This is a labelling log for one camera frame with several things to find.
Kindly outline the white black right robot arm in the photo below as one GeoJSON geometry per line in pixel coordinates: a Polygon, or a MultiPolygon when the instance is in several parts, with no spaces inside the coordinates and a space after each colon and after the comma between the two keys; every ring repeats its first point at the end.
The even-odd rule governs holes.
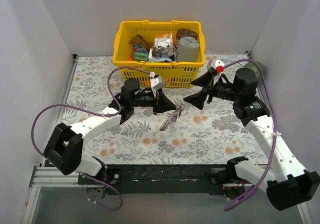
{"type": "Polygon", "coordinates": [[[184,97],[184,101],[198,109],[210,103],[214,97],[233,102],[233,111],[254,136],[263,152],[268,156],[266,168],[253,164],[240,156],[227,162],[226,176],[231,182],[241,179],[253,184],[248,192],[236,198],[236,203],[252,196],[256,189],[263,190],[277,210],[284,210],[313,198],[320,178],[317,172],[309,172],[293,155],[281,134],[274,130],[275,121],[264,102],[256,95],[258,80],[253,70],[240,68],[230,82],[222,67],[211,69],[191,85],[201,90],[184,97]]]}

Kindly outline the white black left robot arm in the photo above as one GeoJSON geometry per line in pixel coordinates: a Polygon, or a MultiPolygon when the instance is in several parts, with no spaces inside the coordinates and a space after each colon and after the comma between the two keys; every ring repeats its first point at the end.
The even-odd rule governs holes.
{"type": "Polygon", "coordinates": [[[44,149],[44,157],[64,175],[77,172],[89,175],[96,184],[103,183],[107,178],[107,165],[94,156],[83,154],[83,146],[129,120],[135,107],[152,107],[154,114],[176,109],[163,93],[163,78],[155,76],[150,83],[149,88],[141,89],[137,79],[128,79],[99,115],[69,126],[57,125],[44,149]]]}

